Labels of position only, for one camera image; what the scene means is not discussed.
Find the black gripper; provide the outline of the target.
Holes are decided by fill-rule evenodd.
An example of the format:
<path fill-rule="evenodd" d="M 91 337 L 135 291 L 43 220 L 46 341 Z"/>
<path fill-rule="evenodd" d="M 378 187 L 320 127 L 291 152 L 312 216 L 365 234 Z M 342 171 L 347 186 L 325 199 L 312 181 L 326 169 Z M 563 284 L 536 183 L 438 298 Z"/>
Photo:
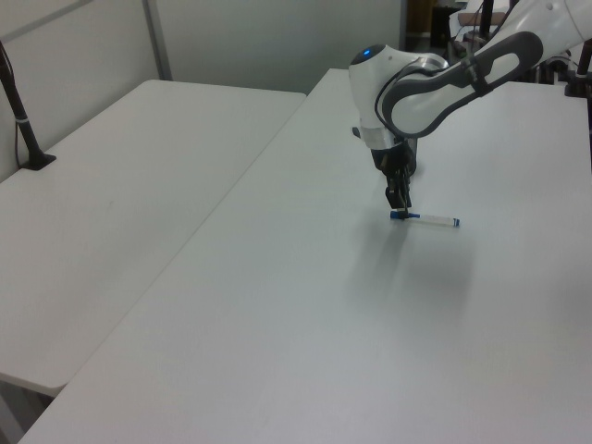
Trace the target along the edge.
<path fill-rule="evenodd" d="M 413 141 L 403 141 L 385 150 L 371 150 L 371 155 L 376 169 L 387 178 L 385 195 L 391 214 L 399 220 L 408 219 L 409 208 L 413 206 L 410 194 Z"/>

